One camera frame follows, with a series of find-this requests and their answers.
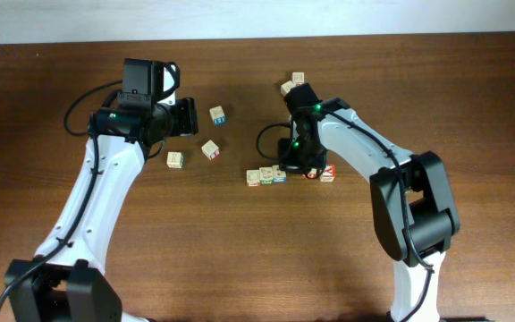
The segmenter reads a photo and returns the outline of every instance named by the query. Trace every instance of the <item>wooden table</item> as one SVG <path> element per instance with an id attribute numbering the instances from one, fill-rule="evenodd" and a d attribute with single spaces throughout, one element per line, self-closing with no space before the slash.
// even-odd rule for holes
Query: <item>wooden table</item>
<path id="1" fill-rule="evenodd" d="M 0 292 L 58 218 L 85 139 L 62 125 L 125 57 L 176 61 L 199 134 L 169 140 L 185 166 L 148 161 L 114 229 L 106 276 L 130 313 L 187 321 L 357 321 L 384 315 L 392 261 L 373 231 L 367 183 L 335 154 L 333 183 L 245 186 L 271 165 L 259 130 L 287 119 L 279 85 L 306 73 L 375 130 L 443 159 L 462 228 L 444 261 L 443 317 L 515 321 L 515 33 L 0 46 Z M 72 118 L 82 129 L 105 93 Z M 207 110 L 222 105 L 227 124 Z M 264 150 L 285 131 L 264 137 Z M 222 149 L 214 161 L 207 140 Z M 6 304 L 1 321 L 13 320 Z"/>

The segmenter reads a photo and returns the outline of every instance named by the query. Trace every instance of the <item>wood grain surface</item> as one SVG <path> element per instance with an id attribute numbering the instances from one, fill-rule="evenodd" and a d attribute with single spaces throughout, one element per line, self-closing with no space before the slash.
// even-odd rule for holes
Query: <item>wood grain surface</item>
<path id="1" fill-rule="evenodd" d="M 333 183 L 291 176 L 245 186 L 272 163 L 259 130 L 287 119 L 279 85 L 305 72 L 394 143 L 443 159 L 462 227 L 440 276 L 443 317 L 515 321 L 515 33 L 0 46 L 0 292 L 58 218 L 85 140 L 62 126 L 84 91 L 122 77 L 125 57 L 173 60 L 199 134 L 185 156 L 149 160 L 124 201 L 106 277 L 132 314 L 180 321 L 358 321 L 393 300 L 393 265 L 368 184 L 342 159 Z M 105 93 L 73 115 L 82 129 Z M 208 109 L 228 118 L 216 127 Z M 264 137 L 264 150 L 285 131 Z M 209 161 L 200 146 L 222 154 Z M 5 305 L 1 321 L 12 321 Z"/>

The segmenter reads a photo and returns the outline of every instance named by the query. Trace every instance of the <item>white wall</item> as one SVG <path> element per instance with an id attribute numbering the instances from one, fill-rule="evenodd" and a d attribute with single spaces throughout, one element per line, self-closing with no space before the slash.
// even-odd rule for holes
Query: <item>white wall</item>
<path id="1" fill-rule="evenodd" d="M 0 0 L 0 43 L 515 30 L 515 0 Z"/>

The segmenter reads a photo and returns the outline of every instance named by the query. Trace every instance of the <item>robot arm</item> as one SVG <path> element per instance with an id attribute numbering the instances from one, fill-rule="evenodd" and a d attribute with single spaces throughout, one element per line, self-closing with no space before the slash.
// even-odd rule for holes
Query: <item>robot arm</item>
<path id="1" fill-rule="evenodd" d="M 394 145 L 364 124 L 349 104 L 339 98 L 321 101 L 307 83 L 291 89 L 284 101 L 291 113 L 293 137 L 299 144 L 280 140 L 282 170 L 304 174 L 312 168 L 322 171 L 325 161 L 320 160 L 325 160 L 327 150 L 355 168 L 370 184 L 376 235 L 394 260 L 395 294 L 388 318 L 438 321 L 438 273 L 451 237 L 460 229 L 440 158 L 432 152 L 418 156 Z M 401 200 L 399 169 L 390 154 L 401 169 L 404 192 L 423 191 L 422 199 L 410 205 Z M 410 238 L 417 255 L 410 251 L 410 241 L 403 232 L 402 205 L 408 213 Z M 432 265 L 436 274 L 429 275 L 417 256 Z"/>
<path id="2" fill-rule="evenodd" d="M 9 292 L 16 321 L 153 321 L 122 312 L 104 277 L 106 251 L 124 198 L 152 146 L 198 132 L 194 100 L 175 99 L 179 86 L 176 64 L 125 60 L 122 90 L 115 93 L 119 108 L 105 106 L 91 117 L 91 139 L 63 213 L 35 258 L 15 259 L 5 275 L 6 285 L 21 279 Z M 37 264 L 43 265 L 24 277 Z M 66 283 L 66 291 L 56 290 L 60 283 Z"/>

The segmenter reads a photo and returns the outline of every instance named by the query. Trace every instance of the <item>wooden block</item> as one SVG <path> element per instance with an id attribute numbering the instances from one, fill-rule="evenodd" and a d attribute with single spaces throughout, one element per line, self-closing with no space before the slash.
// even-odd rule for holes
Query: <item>wooden block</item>
<path id="1" fill-rule="evenodd" d="M 182 168 L 184 166 L 184 156 L 181 152 L 168 152 L 166 164 L 168 167 Z"/>
<path id="2" fill-rule="evenodd" d="M 285 174 L 285 171 L 280 170 L 279 165 L 272 165 L 272 171 L 274 173 L 274 182 L 285 182 L 287 180 L 287 174 Z"/>
<path id="3" fill-rule="evenodd" d="M 304 72 L 293 72 L 291 74 L 291 81 L 295 86 L 299 86 L 305 82 L 305 73 Z"/>
<path id="4" fill-rule="evenodd" d="M 327 165 L 321 174 L 321 182 L 333 182 L 335 179 L 335 165 Z"/>
<path id="5" fill-rule="evenodd" d="M 220 148 L 212 140 L 210 140 L 202 146 L 202 152 L 204 152 L 204 155 L 207 158 L 212 160 L 220 154 Z"/>
<path id="6" fill-rule="evenodd" d="M 311 169 L 311 171 L 309 171 L 309 173 L 308 173 L 308 178 L 309 179 L 316 179 L 316 177 L 317 177 L 317 170 L 319 170 L 319 169 L 316 169 L 316 168 Z"/>
<path id="7" fill-rule="evenodd" d="M 210 108 L 210 116 L 212 116 L 214 125 L 225 123 L 225 114 L 221 106 Z"/>
<path id="8" fill-rule="evenodd" d="M 289 80 L 289 81 L 285 82 L 282 85 L 282 95 L 285 97 L 287 95 L 287 93 L 289 93 L 290 90 L 293 89 L 294 87 L 295 87 L 295 84 L 293 84 L 293 81 Z"/>
<path id="9" fill-rule="evenodd" d="M 271 167 L 259 168 L 259 182 L 261 184 L 271 184 L 274 182 L 274 171 Z"/>
<path id="10" fill-rule="evenodd" d="M 248 170 L 246 171 L 246 182 L 249 187 L 259 187 L 259 170 Z"/>

